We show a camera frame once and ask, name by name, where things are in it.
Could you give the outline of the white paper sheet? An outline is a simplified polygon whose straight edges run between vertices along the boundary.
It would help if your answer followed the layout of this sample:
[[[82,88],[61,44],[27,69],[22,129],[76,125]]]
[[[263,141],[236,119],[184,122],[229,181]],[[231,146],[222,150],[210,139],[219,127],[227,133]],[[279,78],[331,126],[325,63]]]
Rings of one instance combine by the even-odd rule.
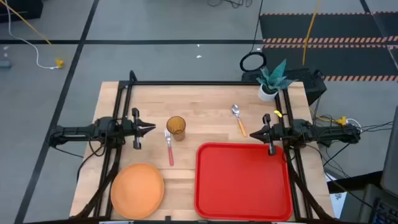
[[[331,204],[333,208],[333,213],[336,218],[340,218],[343,206],[345,203],[346,192],[330,194]]]

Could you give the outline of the black aluminium table frame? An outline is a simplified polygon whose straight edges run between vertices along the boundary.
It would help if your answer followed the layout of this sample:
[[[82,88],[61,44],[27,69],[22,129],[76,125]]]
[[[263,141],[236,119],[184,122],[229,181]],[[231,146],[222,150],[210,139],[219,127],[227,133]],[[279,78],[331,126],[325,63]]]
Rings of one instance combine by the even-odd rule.
[[[243,82],[144,82],[132,87],[128,116],[131,108],[137,108],[140,119],[155,123],[156,129],[141,139],[142,149],[133,149],[133,139],[127,138],[121,151],[120,169],[131,164],[145,162],[156,166],[165,180],[164,199],[158,209],[145,219],[162,220],[209,220],[194,209],[194,182],[197,149],[205,142],[260,143],[253,138],[242,137],[231,105],[237,104],[241,119],[248,133],[262,127],[261,117],[273,114],[276,104],[266,103],[257,96],[258,84]],[[119,81],[103,82],[96,102],[93,121],[112,116]],[[302,83],[289,87],[289,99],[294,118],[311,120],[310,110]],[[186,138],[173,141],[175,165],[169,166],[164,129],[171,116],[181,116],[187,122]],[[317,202],[329,214],[333,209],[329,196],[322,161],[316,150],[306,147],[300,150],[307,187]],[[77,215],[96,192],[104,156],[85,163],[80,172],[70,216]]]

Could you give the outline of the black keyboard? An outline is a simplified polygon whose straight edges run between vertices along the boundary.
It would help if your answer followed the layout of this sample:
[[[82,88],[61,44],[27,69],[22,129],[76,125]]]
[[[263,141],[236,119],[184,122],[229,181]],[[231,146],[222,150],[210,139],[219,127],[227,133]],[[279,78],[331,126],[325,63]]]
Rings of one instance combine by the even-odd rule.
[[[372,224],[398,224],[398,209],[378,200],[370,221]]]

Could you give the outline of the black hazard-striped floor mat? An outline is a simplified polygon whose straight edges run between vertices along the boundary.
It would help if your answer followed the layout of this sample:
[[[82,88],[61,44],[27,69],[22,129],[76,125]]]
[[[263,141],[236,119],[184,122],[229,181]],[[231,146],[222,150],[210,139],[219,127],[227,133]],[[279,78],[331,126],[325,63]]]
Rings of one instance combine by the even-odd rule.
[[[398,81],[398,12],[260,17],[269,69],[317,68],[327,81]]]

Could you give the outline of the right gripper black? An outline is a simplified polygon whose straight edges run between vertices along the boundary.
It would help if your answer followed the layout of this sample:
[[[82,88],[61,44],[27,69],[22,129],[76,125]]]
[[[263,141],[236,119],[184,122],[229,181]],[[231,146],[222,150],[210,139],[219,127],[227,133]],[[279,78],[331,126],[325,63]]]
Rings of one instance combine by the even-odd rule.
[[[284,127],[282,124],[274,124],[271,126],[271,116],[268,113],[262,117],[262,121],[264,126],[260,130],[251,133],[249,136],[263,142],[264,144],[269,144],[268,154],[270,156],[274,156],[277,154],[274,141],[281,140],[284,133]]]

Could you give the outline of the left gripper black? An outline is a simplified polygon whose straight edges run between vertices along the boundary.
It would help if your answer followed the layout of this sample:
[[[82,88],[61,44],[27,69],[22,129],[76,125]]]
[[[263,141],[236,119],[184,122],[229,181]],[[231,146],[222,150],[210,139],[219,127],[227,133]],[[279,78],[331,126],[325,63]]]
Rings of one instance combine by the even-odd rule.
[[[146,123],[139,120],[139,126],[136,124],[139,117],[139,110],[137,108],[132,109],[133,120],[123,118],[122,119],[122,134],[123,137],[134,136],[133,148],[140,149],[141,143],[139,138],[143,138],[149,131],[155,129],[155,124]]]

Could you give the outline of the grey monitor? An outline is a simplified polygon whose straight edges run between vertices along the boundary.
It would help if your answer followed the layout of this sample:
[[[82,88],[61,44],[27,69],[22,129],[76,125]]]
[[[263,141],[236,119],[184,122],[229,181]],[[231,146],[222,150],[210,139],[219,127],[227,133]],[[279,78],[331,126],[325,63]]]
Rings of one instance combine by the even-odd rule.
[[[386,159],[381,177],[381,186],[390,194],[398,197],[398,106],[394,113]]]

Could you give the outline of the orange round plate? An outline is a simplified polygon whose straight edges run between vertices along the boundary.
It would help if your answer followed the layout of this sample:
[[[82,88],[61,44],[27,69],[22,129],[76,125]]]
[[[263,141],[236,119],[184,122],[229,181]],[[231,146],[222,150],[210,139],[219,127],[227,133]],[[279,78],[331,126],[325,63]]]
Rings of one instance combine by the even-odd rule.
[[[146,163],[123,169],[111,187],[111,203],[124,218],[141,219],[153,213],[164,197],[164,180],[160,172]]]

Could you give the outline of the red plastic tray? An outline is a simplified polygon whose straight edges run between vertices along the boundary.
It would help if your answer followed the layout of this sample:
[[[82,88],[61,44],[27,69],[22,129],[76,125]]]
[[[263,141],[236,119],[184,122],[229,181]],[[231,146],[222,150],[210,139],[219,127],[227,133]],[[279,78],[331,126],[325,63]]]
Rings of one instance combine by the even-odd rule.
[[[283,149],[271,156],[267,144],[202,144],[194,207],[210,219],[287,221],[293,205]]]

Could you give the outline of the orange-handled metal spoon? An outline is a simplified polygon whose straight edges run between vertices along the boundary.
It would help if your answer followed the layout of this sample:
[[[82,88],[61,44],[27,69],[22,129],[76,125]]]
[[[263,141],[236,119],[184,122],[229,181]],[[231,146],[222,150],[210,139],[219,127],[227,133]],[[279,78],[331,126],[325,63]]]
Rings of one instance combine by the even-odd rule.
[[[238,105],[232,105],[231,111],[232,111],[232,114],[234,114],[235,117],[237,118],[239,128],[241,130],[241,134],[243,135],[244,138],[246,138],[248,135],[247,135],[246,129],[243,125],[243,122],[241,121],[241,119],[239,117],[240,110],[239,110]]]

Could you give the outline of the amber faceted plastic cup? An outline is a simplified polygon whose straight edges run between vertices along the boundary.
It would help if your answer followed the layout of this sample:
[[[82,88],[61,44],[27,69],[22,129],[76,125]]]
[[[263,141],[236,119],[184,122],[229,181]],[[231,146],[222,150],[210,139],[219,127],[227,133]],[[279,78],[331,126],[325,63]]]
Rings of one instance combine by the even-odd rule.
[[[166,123],[167,130],[171,133],[176,141],[185,139],[186,122],[181,116],[173,116]]]

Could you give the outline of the green leafy plant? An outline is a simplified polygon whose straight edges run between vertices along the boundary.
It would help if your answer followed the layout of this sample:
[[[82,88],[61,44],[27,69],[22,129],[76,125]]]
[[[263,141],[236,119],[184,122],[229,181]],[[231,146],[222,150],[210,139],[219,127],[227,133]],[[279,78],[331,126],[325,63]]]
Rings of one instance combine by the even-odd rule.
[[[297,80],[290,80],[285,75],[286,59],[284,59],[276,68],[270,72],[267,67],[260,69],[261,76],[257,77],[256,80],[261,84],[260,89],[267,94],[273,94],[279,90],[287,89],[290,84]]]

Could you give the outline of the white plant pot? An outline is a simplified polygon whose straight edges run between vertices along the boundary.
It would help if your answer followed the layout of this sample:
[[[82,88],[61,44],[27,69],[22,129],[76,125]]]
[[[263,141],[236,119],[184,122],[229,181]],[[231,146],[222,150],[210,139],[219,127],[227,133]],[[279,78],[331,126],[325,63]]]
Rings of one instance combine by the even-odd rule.
[[[258,91],[258,97],[261,101],[264,102],[271,102],[274,101],[275,96],[277,95],[278,91],[265,91],[265,86],[261,85]]]

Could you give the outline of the red-handled metal fork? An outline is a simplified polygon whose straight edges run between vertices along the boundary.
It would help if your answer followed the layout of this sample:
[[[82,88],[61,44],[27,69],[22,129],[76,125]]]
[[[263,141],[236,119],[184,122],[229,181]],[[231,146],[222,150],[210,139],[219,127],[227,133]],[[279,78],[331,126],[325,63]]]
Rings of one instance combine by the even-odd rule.
[[[165,134],[165,140],[167,142],[167,147],[168,147],[169,164],[170,164],[170,166],[173,166],[174,165],[174,158],[173,158],[173,154],[172,154],[171,134],[170,134],[170,132],[167,129],[164,131],[164,134]]]

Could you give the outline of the black floor box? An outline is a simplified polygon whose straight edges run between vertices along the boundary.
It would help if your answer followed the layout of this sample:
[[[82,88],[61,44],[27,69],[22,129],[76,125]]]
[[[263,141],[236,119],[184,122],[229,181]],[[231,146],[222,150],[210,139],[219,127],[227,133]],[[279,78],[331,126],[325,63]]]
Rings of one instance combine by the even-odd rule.
[[[42,0],[7,0],[7,4],[26,20],[40,18],[44,6]],[[8,21],[7,7],[0,2],[0,23]]]

